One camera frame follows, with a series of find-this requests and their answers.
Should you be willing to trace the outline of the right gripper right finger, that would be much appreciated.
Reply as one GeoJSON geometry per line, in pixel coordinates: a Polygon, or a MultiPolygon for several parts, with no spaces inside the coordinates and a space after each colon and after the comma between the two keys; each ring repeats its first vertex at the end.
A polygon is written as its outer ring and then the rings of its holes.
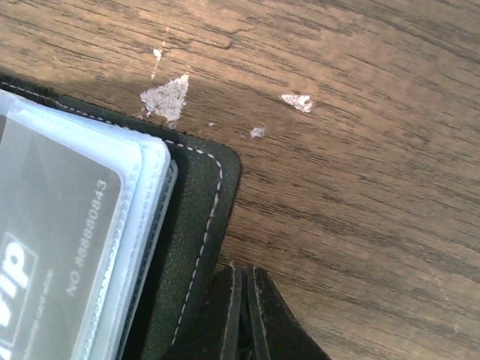
{"type": "Polygon", "coordinates": [[[247,303],[254,359],[329,358],[299,324],[264,268],[247,269],[247,303]]]}

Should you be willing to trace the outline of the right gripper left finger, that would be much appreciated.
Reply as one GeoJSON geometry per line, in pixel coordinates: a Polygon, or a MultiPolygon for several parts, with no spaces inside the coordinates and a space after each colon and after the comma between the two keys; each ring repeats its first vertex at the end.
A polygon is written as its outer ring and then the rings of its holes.
{"type": "Polygon", "coordinates": [[[242,273],[232,266],[217,272],[199,315],[175,343],[177,359],[237,359],[242,273]]]}

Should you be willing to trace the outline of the black VIP card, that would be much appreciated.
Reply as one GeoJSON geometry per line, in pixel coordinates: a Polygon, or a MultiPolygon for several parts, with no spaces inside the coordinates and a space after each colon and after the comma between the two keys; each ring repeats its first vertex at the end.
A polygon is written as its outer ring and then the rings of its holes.
{"type": "Polygon", "coordinates": [[[1,357],[70,359],[122,193],[122,179],[80,149],[1,118],[1,357]]]}

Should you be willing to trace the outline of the black leather card holder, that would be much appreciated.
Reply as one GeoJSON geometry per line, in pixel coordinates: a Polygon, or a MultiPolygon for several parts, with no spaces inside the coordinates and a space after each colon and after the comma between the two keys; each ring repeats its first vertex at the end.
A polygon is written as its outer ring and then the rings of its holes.
{"type": "Polygon", "coordinates": [[[69,359],[177,359],[215,276],[241,165],[216,142],[145,124],[1,76],[1,119],[66,140],[105,161],[122,192],[69,359]]]}

